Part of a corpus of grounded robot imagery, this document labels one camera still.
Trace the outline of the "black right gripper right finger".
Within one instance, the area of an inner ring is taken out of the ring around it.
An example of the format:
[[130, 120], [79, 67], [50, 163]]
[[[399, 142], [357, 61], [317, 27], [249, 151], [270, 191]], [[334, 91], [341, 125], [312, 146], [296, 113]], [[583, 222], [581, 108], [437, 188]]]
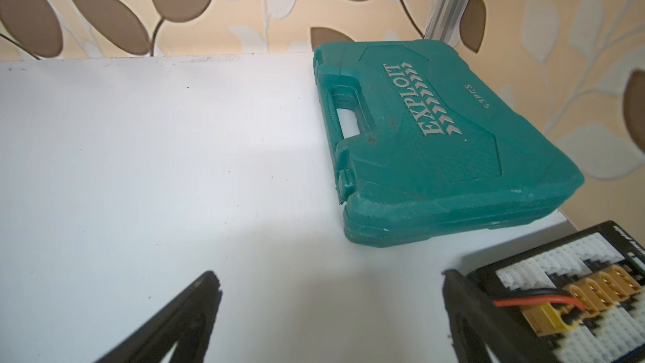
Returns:
[[457, 270], [444, 273], [443, 300], [459, 362], [556, 362], [547, 346]]

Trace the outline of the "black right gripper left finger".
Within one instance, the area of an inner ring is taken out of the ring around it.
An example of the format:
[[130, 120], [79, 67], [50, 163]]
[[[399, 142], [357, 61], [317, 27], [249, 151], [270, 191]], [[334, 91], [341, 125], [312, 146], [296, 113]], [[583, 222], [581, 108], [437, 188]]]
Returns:
[[100, 362], [203, 362], [223, 292], [212, 271], [203, 272], [155, 316], [99, 359]]

